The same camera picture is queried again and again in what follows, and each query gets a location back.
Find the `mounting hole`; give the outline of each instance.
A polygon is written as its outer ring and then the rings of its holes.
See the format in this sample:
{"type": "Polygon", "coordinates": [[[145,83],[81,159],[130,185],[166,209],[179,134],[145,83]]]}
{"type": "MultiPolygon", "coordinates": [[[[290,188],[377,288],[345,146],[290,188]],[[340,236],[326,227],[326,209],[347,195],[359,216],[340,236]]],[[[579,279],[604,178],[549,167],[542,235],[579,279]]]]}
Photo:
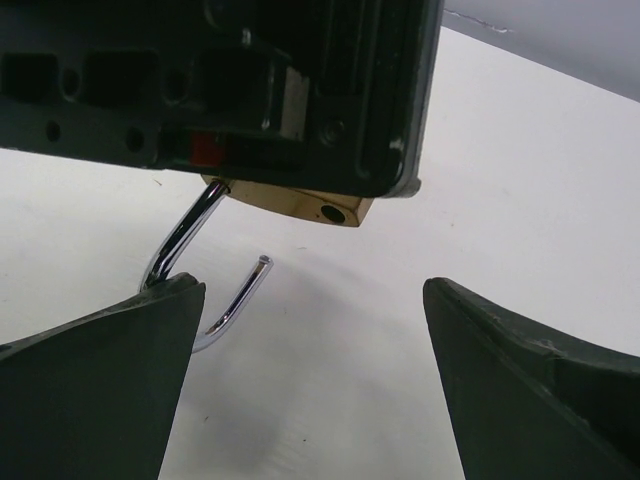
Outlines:
{"type": "Polygon", "coordinates": [[[164,77],[164,92],[171,102],[183,99],[187,95],[187,76],[180,70],[169,70],[164,77]]]}
{"type": "Polygon", "coordinates": [[[322,215],[324,215],[324,218],[336,225],[342,225],[347,220],[344,213],[332,205],[324,205],[320,211],[322,212],[322,215]]]}
{"type": "Polygon", "coordinates": [[[144,147],[144,134],[135,127],[127,131],[125,143],[130,152],[137,153],[144,147]]]}
{"type": "Polygon", "coordinates": [[[62,72],[62,92],[72,97],[80,90],[80,75],[75,70],[67,68],[62,72]]]}
{"type": "Polygon", "coordinates": [[[47,138],[50,142],[57,142],[58,140],[60,140],[60,125],[58,125],[57,122],[51,120],[49,123],[47,123],[46,133],[47,138]]]}

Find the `device underside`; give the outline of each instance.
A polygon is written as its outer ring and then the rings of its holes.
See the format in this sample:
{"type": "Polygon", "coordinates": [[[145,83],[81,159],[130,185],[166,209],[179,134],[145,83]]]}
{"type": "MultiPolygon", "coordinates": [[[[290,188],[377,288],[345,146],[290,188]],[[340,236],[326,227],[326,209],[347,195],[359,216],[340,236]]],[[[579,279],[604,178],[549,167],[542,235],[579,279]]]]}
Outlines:
{"type": "Polygon", "coordinates": [[[408,195],[441,4],[0,0],[0,146],[408,195]]]}

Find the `red tab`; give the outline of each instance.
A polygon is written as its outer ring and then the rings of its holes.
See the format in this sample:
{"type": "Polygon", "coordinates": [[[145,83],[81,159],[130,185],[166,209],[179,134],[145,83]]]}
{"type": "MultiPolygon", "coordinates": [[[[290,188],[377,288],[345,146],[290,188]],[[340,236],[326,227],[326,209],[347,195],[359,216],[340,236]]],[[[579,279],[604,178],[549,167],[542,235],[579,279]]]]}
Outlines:
{"type": "Polygon", "coordinates": [[[211,132],[191,133],[191,158],[189,163],[195,167],[219,167],[225,161],[224,145],[216,141],[211,132]]]}

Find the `rectangular slot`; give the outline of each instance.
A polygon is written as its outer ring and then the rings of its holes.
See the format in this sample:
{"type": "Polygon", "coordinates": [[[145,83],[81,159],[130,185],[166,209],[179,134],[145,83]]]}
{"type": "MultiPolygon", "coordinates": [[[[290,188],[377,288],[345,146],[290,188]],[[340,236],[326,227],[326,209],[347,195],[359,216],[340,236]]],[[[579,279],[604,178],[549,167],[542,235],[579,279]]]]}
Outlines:
{"type": "Polygon", "coordinates": [[[55,92],[58,62],[55,55],[5,54],[2,93],[25,103],[40,103],[55,92]]]}

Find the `white surface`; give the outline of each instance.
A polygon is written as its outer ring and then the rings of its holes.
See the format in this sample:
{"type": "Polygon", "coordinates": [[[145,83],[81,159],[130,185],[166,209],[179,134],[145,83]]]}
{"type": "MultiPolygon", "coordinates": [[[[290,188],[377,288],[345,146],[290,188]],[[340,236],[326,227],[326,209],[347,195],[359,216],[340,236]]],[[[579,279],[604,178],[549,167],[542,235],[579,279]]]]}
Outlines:
{"type": "MultiPolygon", "coordinates": [[[[162,479],[462,479],[428,277],[640,354],[640,105],[449,31],[436,72],[417,197],[359,230],[226,201],[187,250],[208,311],[258,254],[276,266],[193,358],[162,479]]],[[[203,186],[8,151],[0,168],[2,341],[133,294],[203,186]]]]}

